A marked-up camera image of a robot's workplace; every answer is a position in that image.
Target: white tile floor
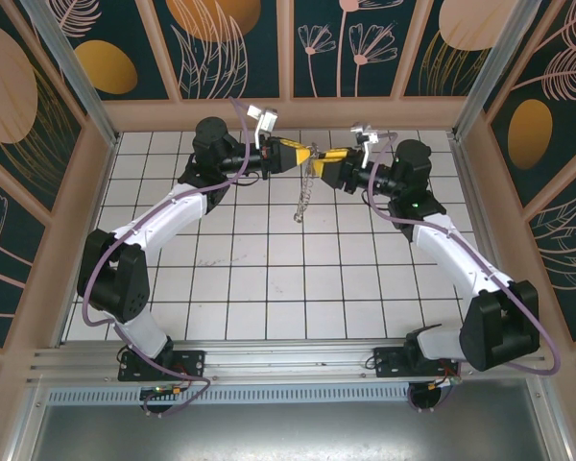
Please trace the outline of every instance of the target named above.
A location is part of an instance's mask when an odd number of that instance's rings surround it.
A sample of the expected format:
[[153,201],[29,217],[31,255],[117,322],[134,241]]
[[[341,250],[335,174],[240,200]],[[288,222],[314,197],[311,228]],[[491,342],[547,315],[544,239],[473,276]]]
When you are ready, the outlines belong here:
[[[321,149],[353,143],[348,130],[276,135]],[[125,133],[98,226],[112,231],[164,197],[182,173],[193,137]],[[434,151],[432,190],[475,244],[446,134],[399,132],[399,141],[409,138]],[[152,315],[173,339],[394,338],[424,325],[462,322],[443,271],[359,195],[316,180],[300,225],[293,220],[299,192],[299,169],[233,187],[200,224],[148,257]],[[84,325],[80,301],[64,340],[116,339],[106,327]]]

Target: metal base plate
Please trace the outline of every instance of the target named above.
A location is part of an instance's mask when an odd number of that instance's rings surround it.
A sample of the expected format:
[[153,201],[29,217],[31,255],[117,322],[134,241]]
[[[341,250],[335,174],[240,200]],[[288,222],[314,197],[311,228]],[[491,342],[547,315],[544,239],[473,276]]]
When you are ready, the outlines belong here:
[[[375,375],[377,377],[432,377],[443,376],[444,365],[438,360],[423,362],[416,370],[409,366],[403,347],[376,348],[373,350]],[[445,365],[454,373],[459,364],[446,360]]]
[[[174,351],[171,370],[191,376],[202,376],[204,371],[204,351]],[[134,352],[126,350],[120,360],[118,381],[179,381],[145,363]]]

